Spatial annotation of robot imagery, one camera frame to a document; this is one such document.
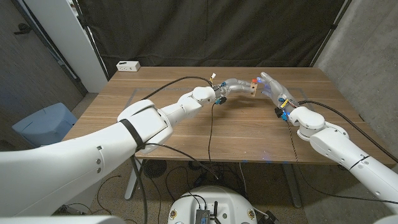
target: black curtain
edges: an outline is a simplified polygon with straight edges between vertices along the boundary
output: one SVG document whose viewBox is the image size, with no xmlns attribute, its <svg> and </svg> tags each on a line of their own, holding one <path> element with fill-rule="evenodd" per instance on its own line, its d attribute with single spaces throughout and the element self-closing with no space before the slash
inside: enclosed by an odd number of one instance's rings
<svg viewBox="0 0 398 224">
<path fill-rule="evenodd" d="M 344 0 L 79 0 L 109 75 L 142 66 L 307 67 Z"/>
</svg>

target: table top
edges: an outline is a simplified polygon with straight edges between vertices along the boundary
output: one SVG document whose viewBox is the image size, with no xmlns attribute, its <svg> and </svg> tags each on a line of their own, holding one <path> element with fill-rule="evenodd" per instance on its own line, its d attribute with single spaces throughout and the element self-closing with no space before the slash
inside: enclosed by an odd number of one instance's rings
<svg viewBox="0 0 398 224">
<path fill-rule="evenodd" d="M 184 76 L 210 78 L 214 83 L 228 78 L 251 81 L 268 73 L 284 85 L 297 101 L 314 100 L 324 103 L 346 115 L 382 146 L 385 144 L 359 117 L 333 83 L 318 68 L 244 68 L 244 67 L 141 67 L 138 72 L 116 72 L 101 93 L 83 113 L 64 140 L 77 138 L 116 122 L 122 110 L 139 101 L 160 86 Z M 207 86 L 203 80 L 186 79 L 168 86 L 149 99 L 157 108 L 176 103 L 184 93 L 196 86 Z M 262 85 L 255 97 L 247 93 L 232 93 L 226 103 L 213 109 L 213 135 L 211 160 L 228 162 L 296 163 L 287 124 L 277 118 L 275 105 L 261 94 Z M 386 165 L 395 162 L 352 128 L 343 118 L 318 105 L 305 105 L 322 114 L 326 121 L 344 128 L 350 139 L 362 150 Z M 211 104 L 206 105 L 192 119 L 183 120 L 174 127 L 172 137 L 165 143 L 199 161 L 208 161 L 208 141 L 211 124 Z M 335 164 L 317 153 L 309 142 L 301 140 L 292 127 L 293 140 L 301 164 Z M 139 159 L 189 160 L 189 158 L 164 147 L 149 154 L 136 153 Z"/>
</svg>

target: gray wall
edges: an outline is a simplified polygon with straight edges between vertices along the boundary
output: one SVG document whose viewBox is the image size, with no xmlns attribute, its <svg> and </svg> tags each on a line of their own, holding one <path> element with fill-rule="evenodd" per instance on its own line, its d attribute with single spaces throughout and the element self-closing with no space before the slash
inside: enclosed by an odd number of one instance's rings
<svg viewBox="0 0 398 224">
<path fill-rule="evenodd" d="M 396 157 L 397 64 L 398 1 L 357 0 L 314 66 L 328 75 Z"/>
</svg>

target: wall outlet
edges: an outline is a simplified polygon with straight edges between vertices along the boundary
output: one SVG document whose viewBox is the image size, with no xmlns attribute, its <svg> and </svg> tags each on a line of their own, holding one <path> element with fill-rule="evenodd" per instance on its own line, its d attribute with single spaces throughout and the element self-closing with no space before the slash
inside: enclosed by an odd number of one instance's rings
<svg viewBox="0 0 398 224">
<path fill-rule="evenodd" d="M 141 66 L 137 61 L 120 61 L 116 67 L 121 72 L 136 72 Z"/>
</svg>

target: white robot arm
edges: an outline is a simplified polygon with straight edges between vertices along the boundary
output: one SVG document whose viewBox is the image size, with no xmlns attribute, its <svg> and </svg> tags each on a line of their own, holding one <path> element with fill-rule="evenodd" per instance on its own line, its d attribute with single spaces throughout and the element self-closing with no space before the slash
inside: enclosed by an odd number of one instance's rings
<svg viewBox="0 0 398 224">
<path fill-rule="evenodd" d="M 173 127 L 194 117 L 208 103 L 234 91 L 253 92 L 250 83 L 230 79 L 196 87 L 161 109 L 151 100 L 126 108 L 118 122 L 80 138 L 26 151 L 0 153 L 0 217 L 51 215 L 63 203 L 115 170 L 136 151 L 163 144 Z"/>
<path fill-rule="evenodd" d="M 263 93 L 280 109 L 280 117 L 299 126 L 297 135 L 301 139 L 309 141 L 321 155 L 344 166 L 377 198 L 398 202 L 398 174 L 350 141 L 343 128 L 328 123 L 322 115 L 299 106 L 287 89 L 268 74 L 262 72 L 257 79 L 265 85 Z M 393 213 L 398 213 L 397 204 L 385 204 Z"/>
</svg>

